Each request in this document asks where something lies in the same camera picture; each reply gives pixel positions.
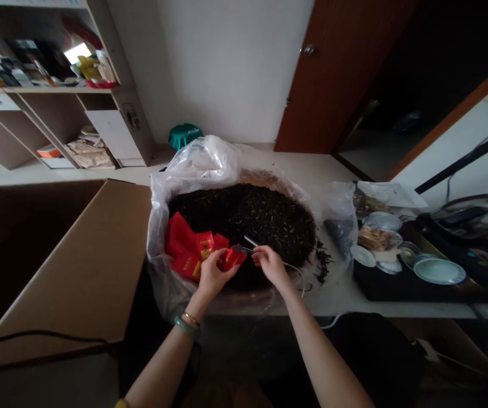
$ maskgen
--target red tea bag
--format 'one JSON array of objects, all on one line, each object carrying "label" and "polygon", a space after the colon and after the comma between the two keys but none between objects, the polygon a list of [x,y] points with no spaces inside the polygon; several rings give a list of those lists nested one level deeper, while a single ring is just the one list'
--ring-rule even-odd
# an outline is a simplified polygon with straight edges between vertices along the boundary
[{"label": "red tea bag", "polygon": [[216,234],[214,236],[214,248],[212,251],[229,247],[229,239],[225,238],[222,234]]},{"label": "red tea bag", "polygon": [[198,282],[200,280],[200,264],[198,255],[185,251],[174,260],[172,269],[180,275]]},{"label": "red tea bag", "polygon": [[[165,250],[167,254],[173,258],[177,258],[179,253],[181,253],[181,248],[185,249],[189,253],[197,254],[197,256],[199,255],[199,252],[197,251],[195,233],[187,224],[182,214],[177,212],[169,219]],[[176,251],[178,253],[171,254],[169,253],[169,250]]]},{"label": "red tea bag", "polygon": [[225,252],[220,258],[220,269],[223,272],[227,272],[236,264],[241,265],[247,257],[246,252],[237,252],[233,250],[233,248],[237,247],[237,245],[231,246],[227,252]]},{"label": "red tea bag", "polygon": [[200,257],[204,261],[212,253],[212,251],[214,251],[214,238],[212,237],[212,231],[198,233],[195,235],[195,239]]}]

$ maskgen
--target door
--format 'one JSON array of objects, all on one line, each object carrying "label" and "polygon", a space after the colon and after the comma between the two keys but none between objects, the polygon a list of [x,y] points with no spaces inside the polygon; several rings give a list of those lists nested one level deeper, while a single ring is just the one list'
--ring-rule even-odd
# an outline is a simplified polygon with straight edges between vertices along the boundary
[{"label": "door", "polygon": [[275,151],[328,154],[419,0],[316,0]]}]

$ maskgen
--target white wall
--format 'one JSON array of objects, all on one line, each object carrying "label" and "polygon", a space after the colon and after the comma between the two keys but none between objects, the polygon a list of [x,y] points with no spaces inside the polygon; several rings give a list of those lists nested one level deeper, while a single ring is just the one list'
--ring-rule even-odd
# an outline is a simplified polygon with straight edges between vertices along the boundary
[{"label": "white wall", "polygon": [[313,0],[108,0],[157,143],[273,142]]},{"label": "white wall", "polygon": [[[458,120],[393,180],[416,188],[470,152],[488,135],[488,96]],[[431,210],[446,202],[447,180],[424,192]],[[450,200],[488,193],[488,154],[458,171]]]}]

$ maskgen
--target cabinet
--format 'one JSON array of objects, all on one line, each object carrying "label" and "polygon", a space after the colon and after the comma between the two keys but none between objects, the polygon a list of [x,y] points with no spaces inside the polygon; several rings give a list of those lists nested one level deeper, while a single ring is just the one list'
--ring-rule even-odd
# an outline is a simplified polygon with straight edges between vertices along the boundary
[{"label": "cabinet", "polygon": [[[0,88],[0,164],[13,169],[36,158],[49,168],[79,168],[65,144],[76,140],[83,126],[93,125],[120,166],[149,165],[155,143],[105,0],[0,1],[0,54],[14,57],[7,39],[63,47],[62,14],[99,37],[118,85]],[[63,157],[41,158],[37,149],[49,144]]]}]

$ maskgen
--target hand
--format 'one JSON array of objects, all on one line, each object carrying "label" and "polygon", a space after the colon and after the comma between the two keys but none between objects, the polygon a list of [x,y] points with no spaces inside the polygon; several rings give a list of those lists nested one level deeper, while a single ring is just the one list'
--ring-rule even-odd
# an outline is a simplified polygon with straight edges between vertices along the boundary
[{"label": "hand", "polygon": [[200,266],[200,281],[197,294],[208,303],[214,300],[229,279],[236,275],[240,267],[240,265],[235,265],[227,272],[223,272],[217,267],[220,257],[227,251],[228,248],[224,248],[212,252]]},{"label": "hand", "polygon": [[269,281],[280,293],[294,289],[291,279],[285,270],[284,262],[270,246],[262,245],[254,248],[251,258],[255,266],[260,266]]}]

